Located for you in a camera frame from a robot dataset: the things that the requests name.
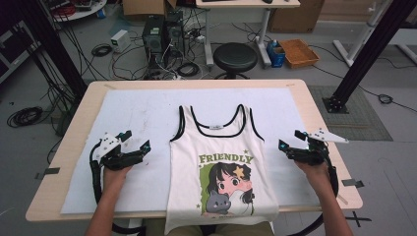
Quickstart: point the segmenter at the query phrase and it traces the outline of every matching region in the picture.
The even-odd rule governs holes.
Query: plastic basket
[[[314,65],[320,59],[301,39],[283,40],[279,44],[284,49],[286,62],[292,69]]]

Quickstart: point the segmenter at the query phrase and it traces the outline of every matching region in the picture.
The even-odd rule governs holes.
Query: gray cartoon animal
[[[227,194],[219,194],[215,190],[209,193],[206,203],[206,211],[210,213],[227,214],[232,202],[229,201]]]

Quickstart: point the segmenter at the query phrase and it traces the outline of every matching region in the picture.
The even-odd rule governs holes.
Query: tangled wires
[[[43,121],[41,120],[37,122],[42,116],[42,113],[43,113],[43,110],[39,106],[22,109],[20,111],[13,113],[7,119],[7,125],[13,128],[18,128],[21,126],[29,126],[29,125],[37,124]]]

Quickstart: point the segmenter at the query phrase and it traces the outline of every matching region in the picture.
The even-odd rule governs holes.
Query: floor mat
[[[330,132],[352,141],[392,141],[383,122],[359,88],[346,103],[347,114],[328,113],[322,98],[331,97],[336,89],[337,87],[309,87]]]

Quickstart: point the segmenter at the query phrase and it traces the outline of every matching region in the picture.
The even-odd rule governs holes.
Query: stool
[[[254,68],[258,63],[258,54],[252,47],[237,42],[228,42],[217,47],[212,55],[214,63],[225,73],[214,79],[225,76],[224,79],[236,79],[236,76],[249,79],[240,74]]]

